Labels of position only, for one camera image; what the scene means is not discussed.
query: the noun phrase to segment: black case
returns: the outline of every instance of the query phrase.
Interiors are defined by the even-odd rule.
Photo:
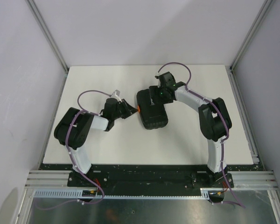
[[[148,130],[165,127],[168,117],[163,104],[151,104],[149,89],[137,93],[137,104],[144,127]]]

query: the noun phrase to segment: metal beam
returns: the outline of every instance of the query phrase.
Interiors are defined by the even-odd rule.
[[[247,50],[247,47],[249,46],[249,43],[251,42],[251,40],[255,36],[256,32],[258,31],[260,25],[262,24],[263,20],[265,19],[267,13],[269,12],[269,10],[272,7],[274,2],[275,2],[275,0],[265,0],[265,2],[263,3],[263,5],[262,5],[258,15],[256,16],[250,30],[248,31],[247,36],[244,39],[244,42],[242,43],[240,49],[238,50],[238,53],[237,53],[236,57],[234,58],[233,62],[230,65],[230,68],[231,68],[232,71],[236,68],[239,60],[244,55],[245,51]]]
[[[66,74],[68,74],[69,73],[69,68],[66,65],[66,62],[65,62],[62,54],[60,53],[60,50],[59,50],[56,42],[54,41],[53,36],[50,33],[50,31],[49,31],[42,15],[41,15],[39,9],[37,8],[37,6],[34,2],[34,0],[25,0],[25,1],[27,2],[28,7],[30,8],[33,16],[35,17],[35,20],[37,21],[39,27],[41,28],[42,33],[44,34],[45,38],[47,39],[50,47],[52,48],[57,60],[59,61],[60,65],[62,66],[64,72]]]

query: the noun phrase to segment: white surface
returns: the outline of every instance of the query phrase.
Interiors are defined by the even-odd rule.
[[[260,154],[280,187],[280,0],[259,28],[236,77]]]
[[[85,90],[112,93],[136,105],[138,91],[156,85],[158,65],[152,66],[77,66],[71,67],[53,129],[72,106],[78,108],[77,97]],[[191,65],[190,87],[205,96],[222,97],[233,127],[226,143],[227,164],[252,164],[250,150],[241,124],[235,99],[223,65]],[[187,70],[179,65],[165,67],[177,81],[187,81]],[[81,104],[92,112],[104,108],[106,96],[89,93]],[[94,164],[206,164],[207,140],[199,128],[198,113],[187,105],[174,102],[165,105],[169,123],[165,128],[146,130],[139,114],[115,121],[109,132],[91,130],[84,144]],[[70,163],[69,155],[51,134],[43,163]]]
[[[0,1],[0,224],[9,223],[37,165],[62,80],[25,1]]]
[[[35,0],[73,65],[230,65],[264,0]]]

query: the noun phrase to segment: white table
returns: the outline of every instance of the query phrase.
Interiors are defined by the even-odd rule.
[[[227,164],[253,164],[248,142],[223,65],[189,65],[193,90],[211,98],[221,97],[232,121],[230,138],[225,147]],[[159,65],[149,66],[74,66],[70,68],[60,105],[53,124],[44,164],[68,164],[70,158],[64,146],[53,136],[54,129],[70,107],[79,108],[78,95],[85,90],[112,93],[120,90],[121,98],[136,106],[136,94],[157,85],[154,78]],[[188,80],[188,71],[179,65],[166,66],[177,82]],[[106,96],[86,93],[81,97],[82,106],[99,113],[104,108]],[[94,164],[206,164],[207,140],[199,127],[198,114],[180,102],[165,105],[169,122],[166,127],[146,130],[139,114],[118,119],[109,132],[91,130],[84,144]]]

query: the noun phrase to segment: white wall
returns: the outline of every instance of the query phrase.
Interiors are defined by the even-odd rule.
[[[0,0],[0,224],[38,162],[63,76],[25,1]]]
[[[35,0],[68,65],[230,65],[264,0]]]
[[[235,73],[265,166],[275,171],[280,186],[280,0]]]

